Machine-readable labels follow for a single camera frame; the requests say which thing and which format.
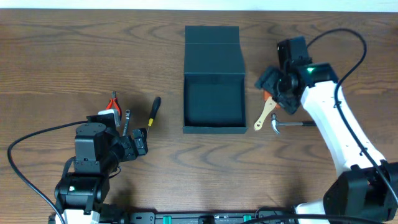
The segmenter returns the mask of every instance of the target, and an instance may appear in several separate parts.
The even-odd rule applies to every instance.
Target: red pliers handle
[[[119,112],[119,118],[122,119],[122,110],[120,109],[118,98],[116,97],[116,91],[112,91],[112,98],[109,100],[106,110],[109,110],[114,106],[114,108]]]

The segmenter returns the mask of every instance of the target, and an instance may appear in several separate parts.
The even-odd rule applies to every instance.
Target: white wall
[[[398,12],[398,0],[0,0],[0,8]]]

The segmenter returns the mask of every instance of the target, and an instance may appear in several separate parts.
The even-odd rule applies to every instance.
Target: open box
[[[186,26],[184,133],[247,130],[238,27]]]

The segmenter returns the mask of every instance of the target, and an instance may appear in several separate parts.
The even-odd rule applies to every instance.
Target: hammer head
[[[278,122],[278,120],[276,120],[276,114],[272,114],[271,115],[271,126],[272,126],[273,130],[275,131],[275,133],[277,133],[277,134],[279,134],[278,125],[279,125],[279,122]]]

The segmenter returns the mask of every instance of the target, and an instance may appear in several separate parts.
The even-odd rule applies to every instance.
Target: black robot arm
[[[65,210],[82,210],[85,216],[98,213],[104,219],[107,218],[105,214],[112,214],[107,218],[110,221],[119,223],[120,219],[124,219],[123,222],[128,223],[127,214],[103,202],[109,192],[109,175],[117,171],[119,163],[147,154],[146,129],[133,130],[133,138],[130,135],[120,136],[113,114],[87,118],[86,124],[76,128],[76,158],[72,159],[75,171],[67,174],[64,171],[55,188],[55,206],[65,219]]]

